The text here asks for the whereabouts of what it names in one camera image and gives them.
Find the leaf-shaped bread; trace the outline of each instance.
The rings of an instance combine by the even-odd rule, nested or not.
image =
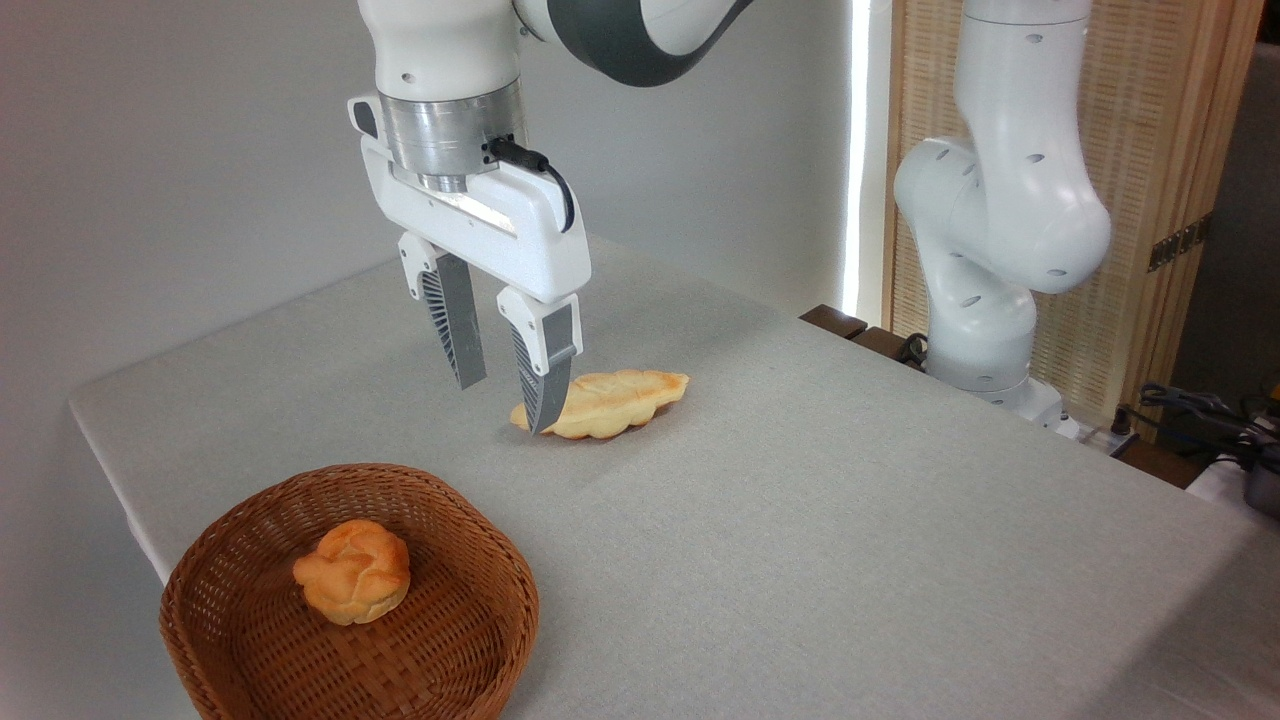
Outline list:
[[[659,370],[589,373],[568,384],[559,420],[543,430],[570,439],[611,438],[631,425],[644,425],[664,405],[685,396],[689,375]],[[529,430],[525,405],[511,411],[511,421]]]

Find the bread roll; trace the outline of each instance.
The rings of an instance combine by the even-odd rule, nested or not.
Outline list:
[[[611,438],[631,425],[644,425],[664,405],[685,397],[689,375],[659,370],[589,373],[568,384],[559,420],[543,430],[570,439]],[[511,411],[511,421],[529,430],[525,405]]]
[[[408,547],[372,520],[347,520],[293,564],[302,597],[332,623],[370,623],[408,592]]]

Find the table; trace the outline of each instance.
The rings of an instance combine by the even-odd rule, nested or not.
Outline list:
[[[527,557],[541,625],[507,716],[1280,716],[1280,539],[840,337],[593,240],[576,372],[684,372],[608,442],[460,392],[398,264],[77,391],[165,578],[294,473],[426,469]]]

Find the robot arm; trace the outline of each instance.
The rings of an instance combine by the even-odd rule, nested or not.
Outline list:
[[[531,432],[563,407],[591,261],[568,183],[521,146],[521,23],[620,82],[655,86],[696,64],[750,1],[360,0],[378,95],[348,114],[374,196],[406,231],[410,295],[466,388],[485,377],[470,268],[507,283],[498,309]]]
[[[956,105],[973,140],[931,138],[895,196],[929,293],[927,370],[1071,434],[1061,397],[1029,378],[1030,291],[1065,292],[1111,238],[1076,123],[1089,0],[966,0]]]
[[[652,87],[689,72],[751,0],[515,0],[539,38],[611,78]]]

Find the brown woven basket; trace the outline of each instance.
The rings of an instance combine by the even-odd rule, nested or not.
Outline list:
[[[339,626],[302,600],[293,561],[333,527],[408,544],[401,605]],[[529,661],[538,591],[516,547],[439,478],[334,465],[237,505],[187,550],[160,632],[204,717],[497,717]]]

